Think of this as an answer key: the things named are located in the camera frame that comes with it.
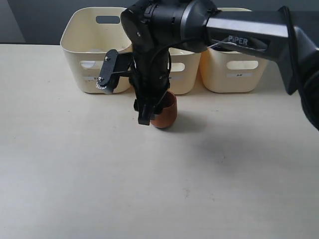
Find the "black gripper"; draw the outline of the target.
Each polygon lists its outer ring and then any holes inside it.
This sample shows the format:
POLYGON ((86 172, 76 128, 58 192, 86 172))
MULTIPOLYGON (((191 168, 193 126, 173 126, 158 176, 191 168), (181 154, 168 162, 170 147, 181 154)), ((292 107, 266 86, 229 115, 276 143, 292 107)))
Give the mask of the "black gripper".
POLYGON ((169 87, 168 45, 172 43, 171 7, 129 7, 120 16, 123 30, 132 42, 130 83, 136 99, 138 123, 150 125, 163 110, 169 87))

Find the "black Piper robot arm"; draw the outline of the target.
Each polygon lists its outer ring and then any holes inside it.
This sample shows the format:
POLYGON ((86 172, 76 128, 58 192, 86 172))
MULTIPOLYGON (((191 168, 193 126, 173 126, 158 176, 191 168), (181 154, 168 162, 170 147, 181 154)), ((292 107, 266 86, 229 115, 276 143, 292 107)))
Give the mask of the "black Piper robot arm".
POLYGON ((138 122, 149 125, 168 90, 170 48, 201 53, 209 48, 243 53, 277 64, 287 94, 298 92, 302 109, 319 125, 319 13, 219 10, 210 0, 140 0, 121 13, 132 42, 130 82, 138 122))

